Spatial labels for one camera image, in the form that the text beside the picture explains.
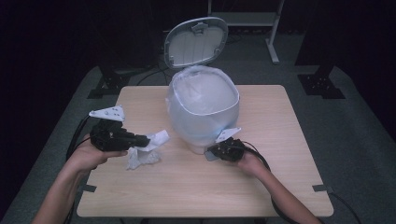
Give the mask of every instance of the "light wood tabletop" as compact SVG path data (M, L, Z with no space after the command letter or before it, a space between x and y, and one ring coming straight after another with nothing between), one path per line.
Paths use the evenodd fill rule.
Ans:
M282 86L240 85L240 111L234 138L255 146L273 174L312 213L328 217L333 208ZM276 217L271 198L255 178L226 161L193 153L172 130L166 112L168 87L125 87L117 105L123 128L136 134L166 130L170 140L161 160L126 170L128 156L109 159L93 170L78 205L81 217Z

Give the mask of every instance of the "crumpled paper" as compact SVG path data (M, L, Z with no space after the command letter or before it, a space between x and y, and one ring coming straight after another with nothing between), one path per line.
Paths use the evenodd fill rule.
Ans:
M150 139L146 147L130 147L127 170L134 170L141 164L151 164L160 160L160 153L155 150L165 144L169 139L168 132L162 130L158 133L147 134Z

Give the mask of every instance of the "trash can lid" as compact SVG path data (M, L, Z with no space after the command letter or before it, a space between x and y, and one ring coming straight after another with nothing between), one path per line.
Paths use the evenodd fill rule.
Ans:
M182 22L165 39L165 63L176 69L211 63L224 49L227 36L227 23L217 17Z

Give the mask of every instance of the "dark floor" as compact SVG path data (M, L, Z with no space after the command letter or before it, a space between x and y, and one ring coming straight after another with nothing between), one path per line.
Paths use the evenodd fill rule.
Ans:
M307 96L297 77L312 74L317 66L294 66L302 35L278 35L275 48L280 60L273 65L264 46L263 35L231 36L236 42L227 45L210 66L222 69L233 82L278 84L285 87L318 171L326 186L332 187L357 213L362 223L396 223L396 145L375 114L357 92L351 78L335 67L330 75L333 84L346 99L322 99ZM147 74L132 77L135 85ZM168 75L175 71L167 70ZM87 99L101 77L94 67L81 82L70 104L53 130L34 168L1 223L29 223L50 184L64 162L64 153L79 121L91 110L113 106L117 95ZM140 85L167 85L163 74L146 78ZM334 214L326 223L357 223L340 201L331 197ZM140 218L125 218L124 223L139 223ZM152 219L149 223L199 223L198 219ZM121 223L118 218L82 218L72 223ZM252 219L207 219L204 223L254 223ZM268 223L285 223L270 217Z

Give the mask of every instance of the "person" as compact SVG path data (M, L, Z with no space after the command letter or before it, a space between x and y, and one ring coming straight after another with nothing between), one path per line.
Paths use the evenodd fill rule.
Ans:
M75 200L79 181L90 170L105 163L107 159L127 154L127 151L104 152L92 145L91 141L84 141L77 147L56 177L32 223L64 223ZM262 182L277 207L287 217L298 223L321 223L256 156L245 152L242 159L236 164L246 174L253 175Z
M127 154L127 151L104 152L92 145L91 141L82 142L55 178L32 223L64 223L75 200L80 180L107 159Z

